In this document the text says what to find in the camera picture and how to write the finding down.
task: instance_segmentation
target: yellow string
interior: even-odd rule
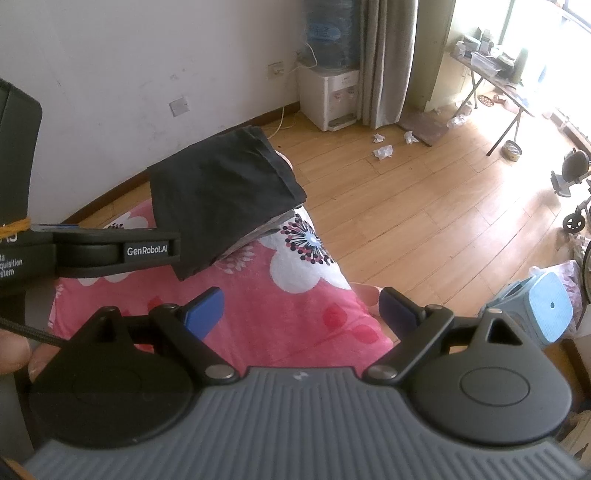
[[[9,223],[5,226],[0,226],[0,238],[7,238],[14,236],[17,233],[24,232],[31,228],[31,219],[29,217]]]

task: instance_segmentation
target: folded black cloth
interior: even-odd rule
[[[195,143],[148,168],[156,225],[181,233],[179,280],[207,268],[306,193],[263,131],[244,127]]]

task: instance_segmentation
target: wooden board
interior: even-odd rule
[[[407,132],[412,131],[416,138],[429,147],[437,143],[449,130],[447,125],[436,121],[424,112],[411,108],[402,110],[397,125]]]

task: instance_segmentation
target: water bottle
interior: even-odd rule
[[[318,66],[359,67],[359,0],[306,0],[306,36]]]

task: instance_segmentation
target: white box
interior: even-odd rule
[[[298,68],[300,109],[323,132],[357,121],[359,70]]]

